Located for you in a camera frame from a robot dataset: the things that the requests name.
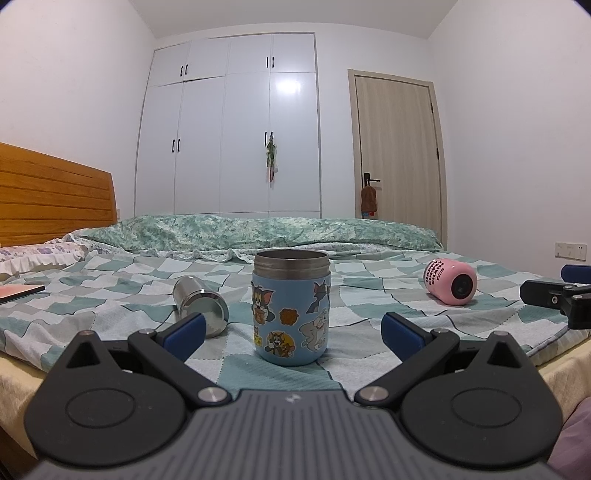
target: red book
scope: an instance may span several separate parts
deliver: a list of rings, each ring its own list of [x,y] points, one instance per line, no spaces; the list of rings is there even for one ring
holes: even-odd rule
[[[0,285],[0,303],[45,290],[45,285]]]

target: ceiling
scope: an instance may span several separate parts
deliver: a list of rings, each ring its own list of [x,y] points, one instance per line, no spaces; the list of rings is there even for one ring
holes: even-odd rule
[[[457,0],[131,0],[157,38],[216,27],[320,22],[428,38]]]

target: blue clamp pad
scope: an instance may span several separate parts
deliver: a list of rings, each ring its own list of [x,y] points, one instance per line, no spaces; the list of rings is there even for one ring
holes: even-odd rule
[[[431,333],[395,312],[384,315],[381,330],[384,344],[403,362],[433,340]]]
[[[184,362],[203,344],[206,331],[205,317],[198,313],[158,333],[156,342]]]
[[[565,265],[560,271],[566,283],[585,283],[591,285],[591,265]]]

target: wall switch panel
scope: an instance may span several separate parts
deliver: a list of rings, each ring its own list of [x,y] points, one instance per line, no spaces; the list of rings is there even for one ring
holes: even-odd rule
[[[554,256],[556,258],[569,258],[571,260],[586,261],[587,245],[557,242],[554,247]]]

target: cartoon sticker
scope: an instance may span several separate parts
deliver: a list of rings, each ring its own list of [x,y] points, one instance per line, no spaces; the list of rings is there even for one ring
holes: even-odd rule
[[[321,350],[326,344],[326,333],[329,329],[328,319],[328,311],[323,309],[314,320],[303,324],[300,327],[300,332],[306,339],[301,345],[312,352]]]
[[[256,346],[262,346],[262,338],[261,336],[258,334],[258,327],[255,325],[255,345]]]
[[[292,326],[297,322],[298,317],[299,315],[295,309],[283,309],[279,312],[279,319],[282,325]]]
[[[314,282],[314,297],[316,299],[314,303],[310,305],[310,308],[308,308],[308,311],[306,313],[318,312],[321,300],[327,295],[330,295],[330,286],[326,286],[326,280],[322,282],[322,285],[318,285],[316,282]]]
[[[296,343],[294,339],[285,332],[270,332],[267,335],[267,346],[265,352],[272,353],[282,358],[291,358],[294,355]]]
[[[252,315],[255,322],[264,325],[265,322],[272,322],[275,320],[275,314],[269,308],[269,302],[273,295],[272,290],[263,290],[257,287],[253,282],[252,285]]]

